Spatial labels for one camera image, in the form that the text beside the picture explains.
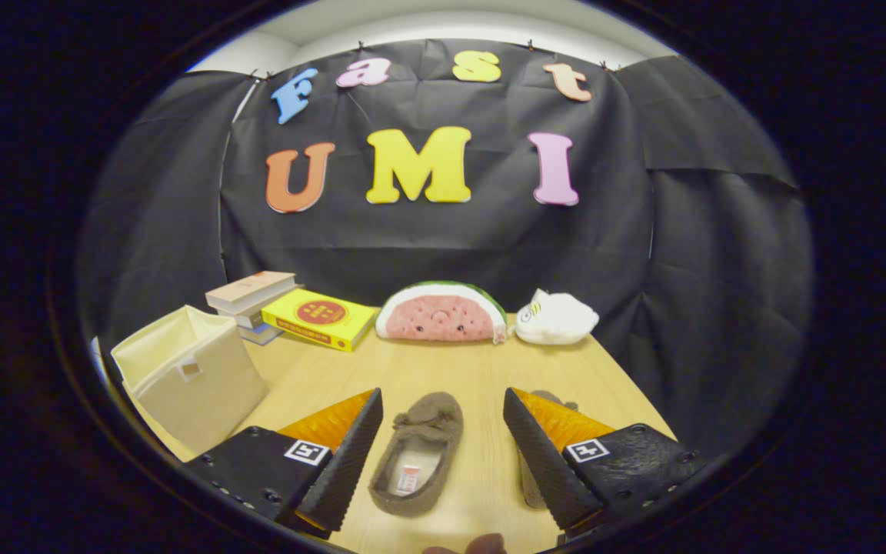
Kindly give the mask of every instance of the ceiling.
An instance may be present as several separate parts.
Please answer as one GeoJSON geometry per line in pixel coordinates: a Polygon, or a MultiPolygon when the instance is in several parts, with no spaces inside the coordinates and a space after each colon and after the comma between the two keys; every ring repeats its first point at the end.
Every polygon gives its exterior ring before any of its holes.
{"type": "Polygon", "coordinates": [[[317,0],[278,15],[255,31],[278,36],[293,45],[307,45],[342,29],[383,18],[454,10],[527,15],[609,38],[646,58],[674,53],[640,29],[576,0],[317,0]]]}

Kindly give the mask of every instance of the brown slipper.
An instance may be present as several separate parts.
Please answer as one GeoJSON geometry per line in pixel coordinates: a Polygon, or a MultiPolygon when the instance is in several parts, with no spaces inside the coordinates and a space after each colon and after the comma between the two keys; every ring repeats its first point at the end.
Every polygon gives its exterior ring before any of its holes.
{"type": "Polygon", "coordinates": [[[395,516],[418,516],[436,504],[464,432],[464,414],[446,392],[426,394],[395,417],[395,434],[368,491],[375,505],[395,516]]]}
{"type": "MultiPolygon", "coordinates": [[[[551,392],[546,392],[546,390],[532,390],[532,394],[535,396],[540,396],[543,399],[551,400],[557,404],[566,406],[570,410],[577,410],[579,406],[576,406],[576,402],[566,402],[563,404],[562,400],[557,399],[555,394],[551,392]]],[[[542,493],[538,491],[538,484],[535,483],[535,477],[531,475],[531,471],[528,470],[528,464],[525,462],[525,457],[521,455],[521,450],[518,452],[518,464],[521,469],[521,494],[525,496],[525,502],[528,504],[530,508],[544,509],[545,501],[542,498],[542,493]]]]}

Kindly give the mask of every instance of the orange letter u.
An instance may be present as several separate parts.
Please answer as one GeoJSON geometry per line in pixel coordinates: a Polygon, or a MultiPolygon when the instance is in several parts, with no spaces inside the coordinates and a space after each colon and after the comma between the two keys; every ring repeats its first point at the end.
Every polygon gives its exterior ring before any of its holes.
{"type": "Polygon", "coordinates": [[[306,189],[296,194],[289,193],[289,169],[296,159],[295,150],[277,152],[265,159],[268,165],[268,179],[265,185],[265,199],[268,207],[278,213],[301,212],[316,204],[323,194],[323,182],[327,173],[327,154],[334,151],[334,143],[321,142],[303,151],[310,158],[310,169],[306,175],[306,189]]]}

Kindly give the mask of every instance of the letter m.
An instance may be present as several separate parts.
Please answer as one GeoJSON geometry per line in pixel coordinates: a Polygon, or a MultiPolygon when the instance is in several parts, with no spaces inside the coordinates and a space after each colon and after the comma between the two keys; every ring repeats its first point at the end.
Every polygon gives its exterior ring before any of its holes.
{"type": "Polygon", "coordinates": [[[375,131],[368,144],[375,147],[375,171],[366,199],[372,204],[398,201],[393,175],[415,201],[422,186],[432,174],[426,199],[430,202],[467,202],[471,190],[464,184],[464,145],[471,140],[471,131],[464,127],[440,127],[433,131],[422,152],[416,154],[405,134],[398,129],[375,131]]]}

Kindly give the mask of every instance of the white stuffed toy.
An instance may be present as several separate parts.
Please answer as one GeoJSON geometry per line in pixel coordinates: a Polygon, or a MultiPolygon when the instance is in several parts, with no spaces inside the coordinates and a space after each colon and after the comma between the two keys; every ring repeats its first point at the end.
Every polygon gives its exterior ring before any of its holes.
{"type": "Polygon", "coordinates": [[[515,316],[513,333],[534,344],[573,344],[587,336],[601,316],[571,294],[538,289],[515,316]]]}

